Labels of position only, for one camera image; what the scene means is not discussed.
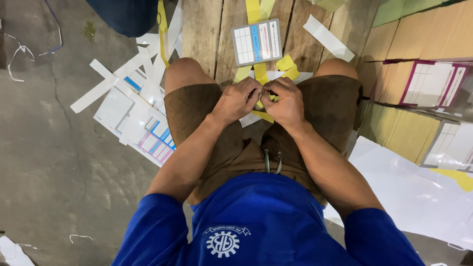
forearm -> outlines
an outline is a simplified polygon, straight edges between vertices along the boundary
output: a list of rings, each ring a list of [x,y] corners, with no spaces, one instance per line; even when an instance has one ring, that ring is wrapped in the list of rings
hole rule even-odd
[[[379,208],[381,203],[366,179],[308,122],[288,130],[294,138],[307,170],[328,202],[342,218],[363,208]]]
[[[146,194],[162,193],[184,202],[197,185],[225,127],[212,114],[207,115],[199,127],[167,159]]]

white gear logo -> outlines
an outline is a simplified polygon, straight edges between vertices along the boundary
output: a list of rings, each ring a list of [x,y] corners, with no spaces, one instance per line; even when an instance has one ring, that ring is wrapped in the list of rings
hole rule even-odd
[[[207,248],[211,248],[211,254],[214,255],[218,253],[218,257],[222,257],[222,254],[225,254],[225,257],[230,256],[230,252],[235,254],[236,248],[240,248],[237,244],[240,240],[237,239],[237,235],[232,235],[231,232],[225,233],[215,233],[213,236],[209,237],[210,240],[207,241]]]

concrete floor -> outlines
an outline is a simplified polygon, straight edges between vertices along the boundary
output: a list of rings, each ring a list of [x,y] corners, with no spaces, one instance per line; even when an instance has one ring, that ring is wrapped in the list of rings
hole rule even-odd
[[[41,265],[109,265],[127,223],[158,168],[118,142],[92,117],[101,100],[75,114],[69,106],[103,78],[89,63],[115,70],[137,52],[134,39],[110,29],[84,0],[55,0],[64,46],[30,62],[18,45],[0,37],[0,230]],[[37,55],[58,42],[57,28],[42,0],[0,0],[4,31]],[[84,36],[87,21],[96,34]],[[260,121],[245,130],[261,138]],[[343,229],[327,222],[343,242]],[[90,236],[89,238],[70,235]],[[427,265],[460,265],[467,251],[407,234]]]

leg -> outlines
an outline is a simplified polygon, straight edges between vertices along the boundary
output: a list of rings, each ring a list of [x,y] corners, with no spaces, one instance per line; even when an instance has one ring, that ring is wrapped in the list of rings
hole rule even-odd
[[[86,0],[94,11],[119,34],[140,37],[155,24],[158,0]]]
[[[165,97],[167,123],[176,147],[184,142],[210,113],[222,92],[207,76],[200,64],[191,58],[174,61],[166,70]],[[243,129],[239,121],[232,123],[217,140],[200,184],[189,196],[194,205],[231,177],[225,171],[244,149]]]
[[[359,103],[361,83],[357,78],[356,70],[347,62],[329,59],[320,65],[312,78],[298,85],[303,95],[306,120],[342,154],[346,154],[346,146]],[[278,161],[277,153],[281,151],[284,165],[307,173],[296,143],[279,124],[275,123],[264,133],[261,146],[263,149],[268,149],[271,160]],[[298,175],[295,180],[324,204],[318,188],[308,173]]]

t-shirt sleeve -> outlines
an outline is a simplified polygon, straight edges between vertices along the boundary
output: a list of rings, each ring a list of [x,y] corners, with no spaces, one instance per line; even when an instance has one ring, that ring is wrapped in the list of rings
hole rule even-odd
[[[346,249],[363,266],[425,266],[386,212],[357,210],[348,215],[344,225]]]
[[[146,195],[128,224],[112,266],[165,265],[187,244],[187,232],[182,204],[168,195]]]

